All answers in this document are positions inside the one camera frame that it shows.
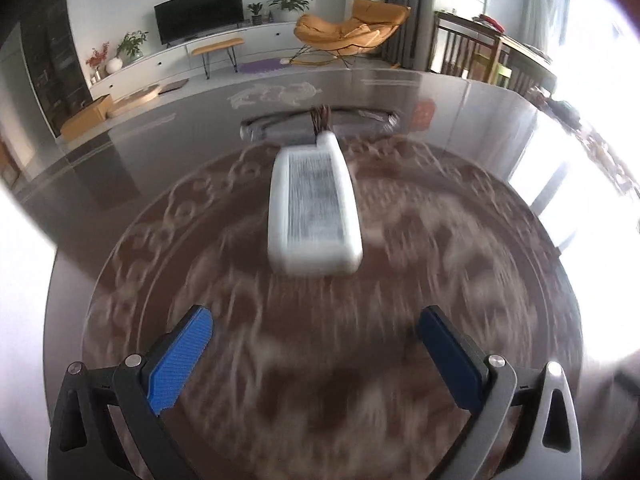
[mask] brown tablecloth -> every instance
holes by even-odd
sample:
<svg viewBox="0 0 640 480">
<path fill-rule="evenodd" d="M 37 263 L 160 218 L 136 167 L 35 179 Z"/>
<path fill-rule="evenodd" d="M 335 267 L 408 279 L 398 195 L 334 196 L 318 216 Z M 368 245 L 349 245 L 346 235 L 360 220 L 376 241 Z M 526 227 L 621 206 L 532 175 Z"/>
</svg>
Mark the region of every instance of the brown tablecloth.
<svg viewBox="0 0 640 480">
<path fill-rule="evenodd" d="M 508 186 L 404 136 L 342 148 L 364 247 L 353 275 L 271 272 L 277 147 L 254 145 L 158 198 L 98 280 L 84 334 L 89 367 L 146 351 L 192 304 L 212 310 L 214 338 L 163 414 L 203 478 L 425 478 L 468 417 L 426 350 L 406 342 L 428 304 L 485 351 L 519 366 L 553 358 L 577 381 L 571 288 Z"/>
</svg>

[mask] metal screw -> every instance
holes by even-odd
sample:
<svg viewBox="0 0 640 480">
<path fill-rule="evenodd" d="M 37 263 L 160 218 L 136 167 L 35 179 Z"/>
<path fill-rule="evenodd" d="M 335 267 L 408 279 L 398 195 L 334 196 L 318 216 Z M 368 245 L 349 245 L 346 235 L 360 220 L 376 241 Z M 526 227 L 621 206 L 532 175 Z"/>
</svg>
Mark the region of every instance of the metal screw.
<svg viewBox="0 0 640 480">
<path fill-rule="evenodd" d="M 562 367 L 555 361 L 549 361 L 546 365 L 546 369 L 555 377 L 560 377 L 562 375 Z"/>
<path fill-rule="evenodd" d="M 138 366 L 142 362 L 142 357 L 138 354 L 131 354 L 129 357 L 124 359 L 124 364 L 126 364 L 129 368 L 134 368 Z"/>
<path fill-rule="evenodd" d="M 75 363 L 71 363 L 69 365 L 69 368 L 66 369 L 66 371 L 69 372 L 71 375 L 79 374 L 80 370 L 82 370 L 82 363 L 78 361 L 76 361 Z"/>
<path fill-rule="evenodd" d="M 504 357 L 498 354 L 492 354 L 489 356 L 489 364 L 494 368 L 502 368 L 506 361 Z"/>
</svg>

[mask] yellow chair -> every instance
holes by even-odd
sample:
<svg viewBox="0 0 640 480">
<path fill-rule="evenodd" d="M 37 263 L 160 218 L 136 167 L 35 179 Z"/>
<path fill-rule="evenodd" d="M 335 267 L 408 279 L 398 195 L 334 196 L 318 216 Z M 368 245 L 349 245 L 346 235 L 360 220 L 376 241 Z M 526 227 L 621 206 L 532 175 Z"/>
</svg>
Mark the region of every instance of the yellow chair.
<svg viewBox="0 0 640 480">
<path fill-rule="evenodd" d="M 487 56 L 483 56 L 482 54 L 475 54 L 468 79 L 482 81 L 482 79 L 484 78 L 484 73 L 486 71 L 486 68 L 489 66 L 489 63 L 490 63 L 490 60 Z M 495 73 L 492 74 L 492 78 L 489 81 L 489 84 L 501 86 L 502 88 L 507 88 L 509 86 L 510 78 L 511 78 L 511 69 L 505 67 L 501 63 L 498 63 L 495 68 Z"/>
<path fill-rule="evenodd" d="M 326 22 L 311 14 L 303 14 L 296 23 L 294 34 L 305 45 L 289 62 L 312 49 L 334 56 L 329 62 L 344 56 L 368 52 L 386 41 L 409 17 L 411 7 L 372 0 L 354 0 L 351 17 L 342 23 Z M 324 62 L 300 62 L 324 64 Z"/>
</svg>

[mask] green plant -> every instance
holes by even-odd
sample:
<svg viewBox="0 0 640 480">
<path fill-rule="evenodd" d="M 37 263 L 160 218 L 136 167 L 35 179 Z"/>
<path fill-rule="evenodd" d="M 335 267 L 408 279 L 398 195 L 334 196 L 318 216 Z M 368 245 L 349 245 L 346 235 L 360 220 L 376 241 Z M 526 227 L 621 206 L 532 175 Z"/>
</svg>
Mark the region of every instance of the green plant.
<svg viewBox="0 0 640 480">
<path fill-rule="evenodd" d="M 277 6 L 281 10 L 308 10 L 313 0 L 269 0 L 269 6 Z"/>
<path fill-rule="evenodd" d="M 252 15 L 257 16 L 262 10 L 262 4 L 249 4 L 246 8 L 251 11 Z"/>
<path fill-rule="evenodd" d="M 141 30 L 127 32 L 122 38 L 122 42 L 118 45 L 116 56 L 119 56 L 121 52 L 125 52 L 129 57 L 139 54 L 148 33 L 148 31 L 142 32 Z"/>
</svg>

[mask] red decoration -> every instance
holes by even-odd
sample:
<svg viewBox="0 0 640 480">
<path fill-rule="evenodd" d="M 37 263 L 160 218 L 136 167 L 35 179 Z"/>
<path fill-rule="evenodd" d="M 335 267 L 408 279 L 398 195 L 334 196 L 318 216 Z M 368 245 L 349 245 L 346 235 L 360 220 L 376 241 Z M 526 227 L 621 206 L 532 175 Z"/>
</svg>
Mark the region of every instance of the red decoration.
<svg viewBox="0 0 640 480">
<path fill-rule="evenodd" d="M 431 126 L 431 120 L 436 113 L 436 102 L 433 99 L 418 101 L 415 105 L 414 113 L 411 116 L 411 131 L 424 132 Z"/>
<path fill-rule="evenodd" d="M 107 41 L 107 43 L 103 43 L 102 44 L 102 52 L 98 52 L 97 50 L 93 49 L 94 54 L 85 61 L 85 63 L 87 63 L 87 65 L 89 65 L 91 68 L 97 68 L 99 67 L 102 62 L 107 59 L 107 52 L 109 51 L 109 42 Z"/>
</svg>

